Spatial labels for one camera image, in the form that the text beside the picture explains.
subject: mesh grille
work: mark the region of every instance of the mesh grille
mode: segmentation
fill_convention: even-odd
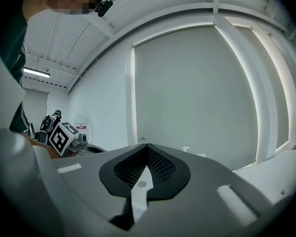
[[[120,162],[115,168],[115,174],[129,187],[133,188],[147,165],[145,148]]]
[[[176,167],[169,160],[151,149],[149,149],[148,168],[154,186],[167,181],[176,171]]]
[[[133,188],[146,166],[150,170],[154,186],[167,181],[176,171],[173,163],[154,150],[147,150],[147,148],[143,148],[136,154],[120,162],[116,165],[114,171],[119,179]]]

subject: red sign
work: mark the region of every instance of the red sign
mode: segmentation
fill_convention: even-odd
[[[87,129],[87,126],[77,126],[76,127],[78,130],[83,130],[83,129]]]

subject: camera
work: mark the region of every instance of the camera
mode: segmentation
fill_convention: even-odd
[[[112,7],[113,0],[101,1],[99,6],[94,10],[98,13],[99,17],[103,17],[105,13]]]

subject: sign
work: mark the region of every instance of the sign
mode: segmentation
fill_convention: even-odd
[[[53,130],[49,142],[62,157],[67,147],[78,137],[79,132],[72,125],[59,122]]]
[[[84,130],[84,129],[87,129],[87,124],[76,124],[75,127],[78,130]]]

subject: screw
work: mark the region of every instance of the screw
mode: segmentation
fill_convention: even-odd
[[[140,181],[140,182],[138,183],[138,186],[139,186],[139,187],[145,187],[145,186],[146,186],[146,182],[145,182],[145,181]]]

